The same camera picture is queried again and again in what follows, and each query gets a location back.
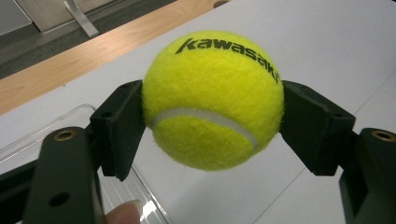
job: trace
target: tennis ball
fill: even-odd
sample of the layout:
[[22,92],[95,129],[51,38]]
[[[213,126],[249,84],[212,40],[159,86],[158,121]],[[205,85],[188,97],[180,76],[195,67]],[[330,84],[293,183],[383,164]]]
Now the tennis ball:
[[175,161],[223,170],[262,151],[279,131],[283,86],[258,45],[202,31],[164,48],[143,82],[145,122]]

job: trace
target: table surface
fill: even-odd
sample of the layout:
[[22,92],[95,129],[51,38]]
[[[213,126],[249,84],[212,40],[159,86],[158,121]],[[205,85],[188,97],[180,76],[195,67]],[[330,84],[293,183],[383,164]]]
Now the table surface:
[[[0,148],[78,105],[99,106],[119,85],[144,78],[172,40],[209,29],[261,45],[283,79],[304,83],[354,114],[356,132],[376,127],[396,133],[395,20],[392,1],[233,0],[4,110]],[[75,63],[85,64],[72,61],[63,68]],[[169,159],[147,130],[134,164],[174,223],[345,223],[338,188],[342,170],[334,177],[310,174],[280,136],[248,162],[207,173]]]

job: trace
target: finger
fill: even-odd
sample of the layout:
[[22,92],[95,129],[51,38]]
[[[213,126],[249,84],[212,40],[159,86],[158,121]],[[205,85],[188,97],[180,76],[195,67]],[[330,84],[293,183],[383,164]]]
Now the finger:
[[135,200],[123,203],[106,215],[107,224],[138,224],[143,214],[143,205]]

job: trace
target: brass screw hole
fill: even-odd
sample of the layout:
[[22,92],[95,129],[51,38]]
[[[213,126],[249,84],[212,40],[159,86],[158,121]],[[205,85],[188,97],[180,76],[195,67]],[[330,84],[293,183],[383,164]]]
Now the brass screw hole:
[[67,192],[59,193],[53,196],[49,201],[49,206],[51,207],[59,207],[67,203],[70,199],[70,194]]
[[387,133],[383,131],[373,131],[372,135],[382,141],[396,142],[396,136],[392,133]]
[[74,138],[75,135],[76,135],[76,131],[65,130],[65,131],[61,131],[61,132],[57,133],[53,137],[53,139],[55,139],[55,141],[57,141],[57,142],[62,142],[62,141],[67,141],[69,139]]

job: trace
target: white seam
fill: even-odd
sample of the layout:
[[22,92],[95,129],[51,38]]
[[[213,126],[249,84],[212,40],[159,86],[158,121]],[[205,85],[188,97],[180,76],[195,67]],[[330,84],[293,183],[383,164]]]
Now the white seam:
[[227,119],[218,113],[214,113],[209,110],[195,109],[195,108],[173,108],[169,110],[165,110],[162,113],[158,114],[150,123],[149,127],[151,130],[154,130],[157,124],[165,119],[170,119],[179,116],[193,116],[198,119],[206,119],[213,123],[216,123],[220,126],[225,126],[231,128],[237,133],[244,135],[250,143],[253,145],[253,148],[257,148],[258,141],[256,137],[242,127],[237,122]]

